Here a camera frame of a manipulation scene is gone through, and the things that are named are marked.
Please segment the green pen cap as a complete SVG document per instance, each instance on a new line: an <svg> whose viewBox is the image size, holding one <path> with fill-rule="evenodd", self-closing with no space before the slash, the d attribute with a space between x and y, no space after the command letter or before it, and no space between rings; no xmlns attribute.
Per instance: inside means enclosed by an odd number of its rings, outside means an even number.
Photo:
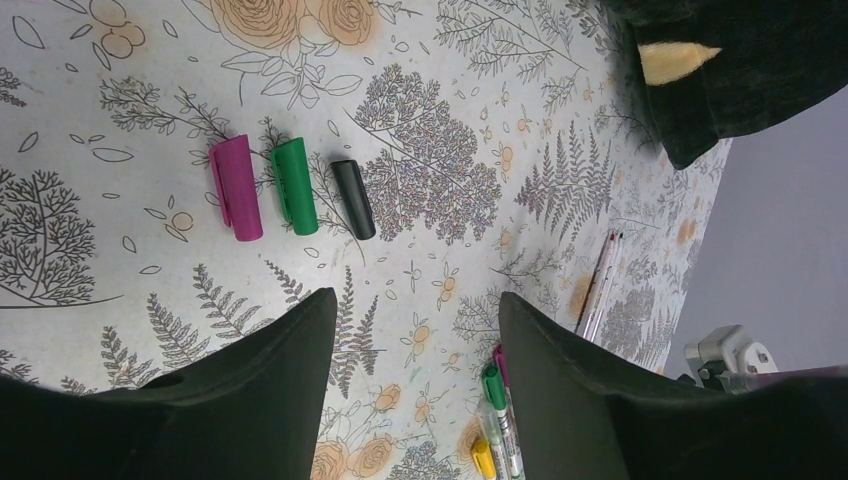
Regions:
<svg viewBox="0 0 848 480"><path fill-rule="evenodd" d="M297 137L271 151L271 166L285 221L298 236L318 231L304 139Z"/></svg>

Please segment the black pen cap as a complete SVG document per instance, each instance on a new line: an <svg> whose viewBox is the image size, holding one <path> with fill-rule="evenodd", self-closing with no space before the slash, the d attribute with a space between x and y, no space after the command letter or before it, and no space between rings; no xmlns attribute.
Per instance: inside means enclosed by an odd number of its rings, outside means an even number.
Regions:
<svg viewBox="0 0 848 480"><path fill-rule="evenodd" d="M331 162L330 169L354 237L357 240L373 238L376 226L359 164L355 160L339 160Z"/></svg>

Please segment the green cap marker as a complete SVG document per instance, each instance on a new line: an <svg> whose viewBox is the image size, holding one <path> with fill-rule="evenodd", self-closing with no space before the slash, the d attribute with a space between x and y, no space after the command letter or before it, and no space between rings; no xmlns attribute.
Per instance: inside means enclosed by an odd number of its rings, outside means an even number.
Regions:
<svg viewBox="0 0 848 480"><path fill-rule="evenodd" d="M497 419L498 429L506 452L506 464L512 479L523 478L523 464L507 401L506 387L499 367L491 363L482 373L482 383L487 400L491 403Z"/></svg>

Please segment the yellow cap marker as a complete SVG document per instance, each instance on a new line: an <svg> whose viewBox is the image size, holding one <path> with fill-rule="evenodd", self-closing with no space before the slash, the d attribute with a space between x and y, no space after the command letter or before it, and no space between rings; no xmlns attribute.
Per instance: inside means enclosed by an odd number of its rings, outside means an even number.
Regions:
<svg viewBox="0 0 848 480"><path fill-rule="evenodd" d="M471 458L484 480L496 480L498 478L489 443L484 438L478 438L472 445Z"/></svg>

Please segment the black floral pillow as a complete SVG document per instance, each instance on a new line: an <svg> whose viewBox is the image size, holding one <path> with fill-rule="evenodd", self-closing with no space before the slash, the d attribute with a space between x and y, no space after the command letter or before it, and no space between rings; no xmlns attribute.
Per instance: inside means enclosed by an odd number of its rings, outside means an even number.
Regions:
<svg viewBox="0 0 848 480"><path fill-rule="evenodd" d="M847 84L844 1L607 1L633 31L672 166L763 131Z"/></svg>

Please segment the purple cap marker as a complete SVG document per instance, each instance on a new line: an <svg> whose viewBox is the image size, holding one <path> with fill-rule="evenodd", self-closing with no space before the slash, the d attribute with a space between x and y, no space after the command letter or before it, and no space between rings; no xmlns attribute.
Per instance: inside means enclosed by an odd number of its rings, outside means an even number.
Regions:
<svg viewBox="0 0 848 480"><path fill-rule="evenodd" d="M497 366L497 368L499 370L499 373L501 375L501 379L502 379L504 387L506 389L508 389L509 388L509 377L508 377L508 372L507 372L507 367L506 367L506 362L505 362L503 346L501 344L498 344L493 349L492 359L493 359L494 364Z"/></svg>

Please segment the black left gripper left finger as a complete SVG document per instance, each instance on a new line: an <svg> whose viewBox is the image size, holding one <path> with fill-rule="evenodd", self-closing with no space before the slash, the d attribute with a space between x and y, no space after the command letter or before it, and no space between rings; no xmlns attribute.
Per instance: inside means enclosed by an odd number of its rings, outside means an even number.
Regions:
<svg viewBox="0 0 848 480"><path fill-rule="evenodd" d="M71 395L3 378L5 479L306 479L337 318L330 288L138 389Z"/></svg>

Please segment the clear cap pen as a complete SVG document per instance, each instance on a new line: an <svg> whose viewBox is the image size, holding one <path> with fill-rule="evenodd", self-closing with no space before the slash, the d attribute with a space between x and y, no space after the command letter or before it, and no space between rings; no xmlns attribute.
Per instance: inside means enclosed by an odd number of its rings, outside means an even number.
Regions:
<svg viewBox="0 0 848 480"><path fill-rule="evenodd" d="M506 451L496 410L488 399L481 397L478 403L477 413L480 417L484 438L489 445L497 478L510 479L511 476L506 464Z"/></svg>

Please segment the black cap marker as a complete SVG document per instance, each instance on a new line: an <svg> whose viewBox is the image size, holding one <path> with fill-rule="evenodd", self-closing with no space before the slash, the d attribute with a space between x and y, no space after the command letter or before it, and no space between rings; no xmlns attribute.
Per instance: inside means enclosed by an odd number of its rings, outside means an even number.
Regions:
<svg viewBox="0 0 848 480"><path fill-rule="evenodd" d="M622 234L612 230L609 232L602 248L595 272L590 283L588 295L578 322L578 335L590 342L595 338L599 329L604 308L605 297L608 294L615 270L615 261Z"/></svg>

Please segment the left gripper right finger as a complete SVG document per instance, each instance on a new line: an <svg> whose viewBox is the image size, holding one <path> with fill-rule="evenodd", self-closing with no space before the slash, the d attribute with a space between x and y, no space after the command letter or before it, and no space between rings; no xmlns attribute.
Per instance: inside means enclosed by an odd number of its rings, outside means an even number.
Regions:
<svg viewBox="0 0 848 480"><path fill-rule="evenodd" d="M499 302L530 479L843 479L847 380L700 388L581 338L519 295Z"/></svg>

